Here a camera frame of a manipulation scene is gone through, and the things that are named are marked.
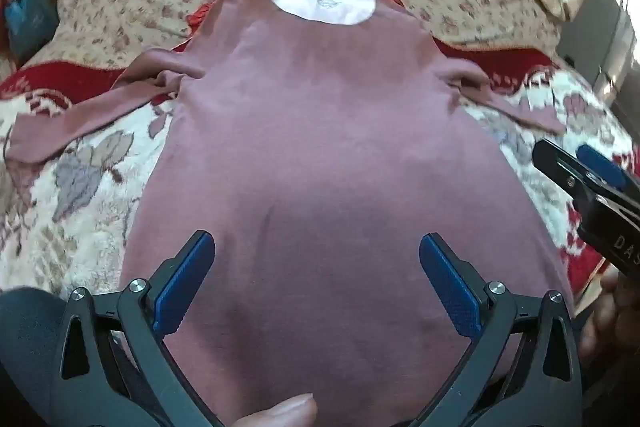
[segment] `finger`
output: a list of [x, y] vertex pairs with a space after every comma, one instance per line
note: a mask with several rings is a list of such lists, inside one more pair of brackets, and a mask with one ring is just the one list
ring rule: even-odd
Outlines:
[[622, 273], [618, 277], [618, 285], [613, 293], [618, 308], [633, 306], [640, 301], [640, 285], [628, 279]]
[[612, 337], [618, 309], [613, 294], [604, 293], [595, 303], [593, 322], [599, 337]]
[[616, 341], [625, 347], [640, 347], [640, 311], [625, 308], [616, 321]]
[[593, 322], [593, 314], [587, 319], [578, 344], [578, 355], [584, 362], [591, 360], [598, 352], [598, 331]]
[[603, 291], [613, 293], [618, 285], [618, 268], [610, 264], [600, 278]]
[[245, 416], [232, 427], [312, 427], [318, 406], [311, 394], [289, 398], [269, 410]]

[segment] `silver screw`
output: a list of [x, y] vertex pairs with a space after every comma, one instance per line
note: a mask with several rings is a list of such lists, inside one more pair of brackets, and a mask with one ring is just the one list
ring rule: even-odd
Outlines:
[[549, 298], [553, 302], [562, 302], [562, 295], [560, 295], [560, 292], [558, 292], [556, 290], [552, 290], [552, 291], [549, 292]]
[[85, 295], [86, 295], [86, 290], [84, 288], [76, 288], [71, 292], [71, 298], [74, 301], [79, 301]]
[[491, 281], [489, 283], [489, 290], [496, 295], [502, 295], [507, 291], [507, 288], [500, 281]]
[[142, 292], [142, 290], [145, 289], [145, 286], [146, 286], [146, 281], [144, 279], [133, 279], [129, 283], [129, 289], [133, 293]]

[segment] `pant leg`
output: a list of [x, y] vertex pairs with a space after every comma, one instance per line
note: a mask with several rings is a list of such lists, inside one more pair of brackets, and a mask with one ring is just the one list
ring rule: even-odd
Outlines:
[[63, 300], [35, 288], [0, 294], [2, 414], [8, 408], [15, 412], [8, 417], [24, 425], [38, 425], [34, 413], [41, 425], [48, 423], [51, 371], [64, 312]]

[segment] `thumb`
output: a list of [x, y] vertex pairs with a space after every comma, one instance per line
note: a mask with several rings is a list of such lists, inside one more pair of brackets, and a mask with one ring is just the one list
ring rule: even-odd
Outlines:
[[232, 427], [312, 427], [318, 406], [311, 394], [301, 394], [269, 410], [245, 416]]

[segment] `blue rubber pad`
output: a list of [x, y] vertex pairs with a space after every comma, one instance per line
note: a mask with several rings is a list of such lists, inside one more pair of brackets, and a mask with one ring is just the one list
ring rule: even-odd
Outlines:
[[213, 238], [203, 234], [156, 299], [153, 329], [157, 334], [164, 336], [177, 331], [213, 264], [215, 253]]
[[586, 143], [580, 145], [575, 152], [578, 161], [595, 172], [600, 178], [623, 192], [626, 187], [625, 171]]
[[470, 339], [480, 335], [480, 304], [431, 237], [420, 242], [420, 264], [438, 294], [459, 335]]

